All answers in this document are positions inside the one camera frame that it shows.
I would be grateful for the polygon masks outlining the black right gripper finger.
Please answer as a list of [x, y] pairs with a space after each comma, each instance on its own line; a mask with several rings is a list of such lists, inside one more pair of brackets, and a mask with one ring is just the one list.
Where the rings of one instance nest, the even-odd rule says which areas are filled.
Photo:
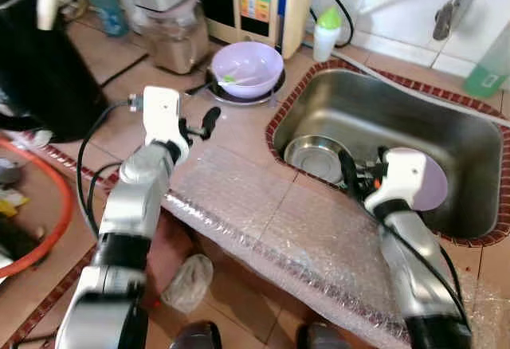
[[349, 152], [341, 149], [339, 163], [341, 163], [341, 179], [347, 192], [359, 192], [358, 168], [353, 157], [350, 156]]

